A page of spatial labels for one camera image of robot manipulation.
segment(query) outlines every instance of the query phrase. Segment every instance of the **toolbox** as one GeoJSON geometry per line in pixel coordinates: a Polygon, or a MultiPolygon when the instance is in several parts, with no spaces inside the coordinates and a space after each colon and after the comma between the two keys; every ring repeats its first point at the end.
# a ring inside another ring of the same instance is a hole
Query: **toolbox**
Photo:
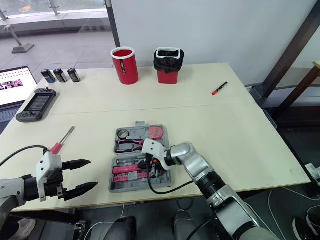
{"type": "MultiPolygon", "coordinates": [[[[146,170],[138,167],[138,164],[146,159],[146,155],[142,154],[142,146],[147,138],[156,140],[166,149],[170,148],[168,133],[163,125],[146,125],[144,121],[137,121],[135,127],[116,130],[114,141],[116,157],[112,159],[109,181],[111,193],[149,188],[146,170]]],[[[150,167],[150,170],[153,188],[170,186],[172,179],[169,170],[158,170],[155,164],[150,167]]]]}

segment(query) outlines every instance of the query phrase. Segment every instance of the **black trash bag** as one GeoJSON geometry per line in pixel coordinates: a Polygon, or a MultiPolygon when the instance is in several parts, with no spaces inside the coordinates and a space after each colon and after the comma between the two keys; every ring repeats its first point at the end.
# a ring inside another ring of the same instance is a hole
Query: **black trash bag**
{"type": "Polygon", "coordinates": [[[179,72],[183,62],[185,53],[184,51],[180,50],[180,59],[176,59],[174,57],[178,56],[177,51],[159,51],[159,56],[166,56],[164,58],[157,58],[156,54],[157,51],[154,53],[154,68],[158,71],[165,71],[166,74],[179,72]]]}

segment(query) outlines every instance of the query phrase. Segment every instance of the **white table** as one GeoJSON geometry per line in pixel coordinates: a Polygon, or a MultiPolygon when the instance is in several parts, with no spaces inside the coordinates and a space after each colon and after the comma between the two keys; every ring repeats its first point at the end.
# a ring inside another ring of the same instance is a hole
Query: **white table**
{"type": "MultiPolygon", "coordinates": [[[[64,187],[70,190],[86,182],[99,184],[75,199],[63,201],[48,197],[41,204],[39,200],[28,202],[17,208],[18,211],[200,195],[194,184],[167,195],[156,195],[149,189],[109,192],[116,129],[133,127],[136,121],[164,125],[170,145],[192,142],[222,179],[236,191],[310,182],[294,155],[227,64],[183,66],[180,77],[186,76],[188,80],[179,79],[177,85],[158,84],[153,68],[140,68],[140,80],[137,85],[131,86],[119,84],[115,69],[112,68],[78,72],[82,77],[80,83],[50,84],[50,88],[55,88],[59,96],[45,119],[34,123],[20,123],[13,119],[9,123],[0,136],[0,159],[28,145],[52,147],[70,126],[76,126],[60,151],[62,161],[87,159],[92,163],[73,171],[64,171],[64,187]],[[211,92],[225,81],[229,82],[228,86],[212,96],[211,92]],[[89,90],[90,97],[86,97],[85,89],[89,85],[101,87],[96,94],[89,90]],[[116,91],[119,96],[117,100],[114,99],[116,91]],[[153,97],[146,98],[143,93],[153,97]]],[[[42,80],[39,87],[45,85],[42,80]]],[[[40,149],[20,153],[0,168],[1,178],[34,175],[41,156],[40,149]]],[[[181,166],[174,166],[171,174],[172,188],[190,180],[181,166]]]]}

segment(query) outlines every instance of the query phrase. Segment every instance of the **laptop keyboard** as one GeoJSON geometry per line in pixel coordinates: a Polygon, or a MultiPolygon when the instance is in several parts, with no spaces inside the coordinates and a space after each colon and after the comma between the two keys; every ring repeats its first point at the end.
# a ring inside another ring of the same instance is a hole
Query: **laptop keyboard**
{"type": "Polygon", "coordinates": [[[11,121],[11,119],[13,119],[15,117],[18,110],[19,110],[19,107],[0,111],[0,123],[6,122],[6,121],[11,121]]]}

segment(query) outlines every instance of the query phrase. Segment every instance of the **laptop screen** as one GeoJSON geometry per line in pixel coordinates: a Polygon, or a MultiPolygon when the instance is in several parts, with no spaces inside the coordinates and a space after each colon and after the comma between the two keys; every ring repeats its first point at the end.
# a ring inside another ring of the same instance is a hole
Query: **laptop screen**
{"type": "Polygon", "coordinates": [[[0,106],[25,101],[36,86],[26,66],[0,71],[0,106]]]}

